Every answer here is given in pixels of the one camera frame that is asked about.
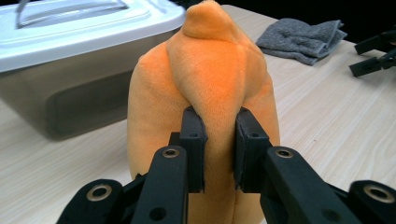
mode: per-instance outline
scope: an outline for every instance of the gray cloth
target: gray cloth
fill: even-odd
[[[303,21],[284,18],[271,24],[259,37],[256,45],[264,54],[314,65],[332,53],[347,36],[339,30],[343,25],[341,21],[309,25]]]

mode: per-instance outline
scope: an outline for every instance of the light wood surface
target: light wood surface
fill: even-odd
[[[223,6],[255,41],[276,20]],[[265,56],[274,81],[282,146],[298,150],[328,183],[348,190],[371,179],[396,188],[396,68],[353,77],[370,57],[343,41],[308,66]],[[131,181],[126,120],[51,142],[0,101],[0,223],[55,223],[85,184]]]

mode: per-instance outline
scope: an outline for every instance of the screw hole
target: screw hole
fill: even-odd
[[[111,194],[112,188],[109,185],[96,185],[87,193],[87,199],[91,202],[99,202]]]
[[[370,196],[372,199],[380,201],[382,203],[394,203],[394,196],[389,193],[386,189],[382,189],[380,187],[374,185],[367,185],[364,187],[364,192]]]
[[[154,208],[149,212],[149,217],[154,221],[163,220],[166,217],[166,210],[161,207]]]
[[[169,149],[166,149],[165,151],[163,151],[163,156],[165,158],[174,158],[174,157],[178,156],[178,153],[179,153],[178,150],[169,148]]]
[[[286,150],[286,149],[278,149],[276,151],[276,155],[278,157],[282,157],[282,158],[291,158],[291,157],[293,157],[293,153],[288,151],[288,150]]]

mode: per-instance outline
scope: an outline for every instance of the orange sponge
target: orange sponge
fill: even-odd
[[[190,7],[181,29],[143,55],[131,79],[128,157],[132,177],[180,132],[192,105],[205,124],[205,193],[189,195],[189,223],[260,223],[259,194],[234,189],[235,118],[249,109],[278,146],[272,79],[260,49],[212,0]]]

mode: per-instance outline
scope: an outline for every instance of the plastic container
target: plastic container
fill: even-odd
[[[167,0],[27,2],[0,7],[0,97],[53,140],[126,119],[137,60],[185,19]]]

